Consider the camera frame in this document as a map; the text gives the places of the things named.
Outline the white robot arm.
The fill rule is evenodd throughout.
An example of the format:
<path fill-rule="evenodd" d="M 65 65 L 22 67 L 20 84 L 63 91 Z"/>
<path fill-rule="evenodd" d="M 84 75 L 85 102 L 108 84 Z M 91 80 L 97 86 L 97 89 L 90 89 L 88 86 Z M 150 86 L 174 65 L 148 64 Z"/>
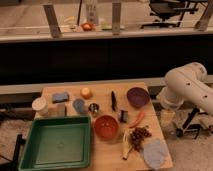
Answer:
<path fill-rule="evenodd" d="M 165 109 L 177 110 L 188 100 L 213 116 L 213 89 L 204 83 L 206 77 L 206 68 L 198 62 L 171 69 L 158 94 L 160 104 Z"/>

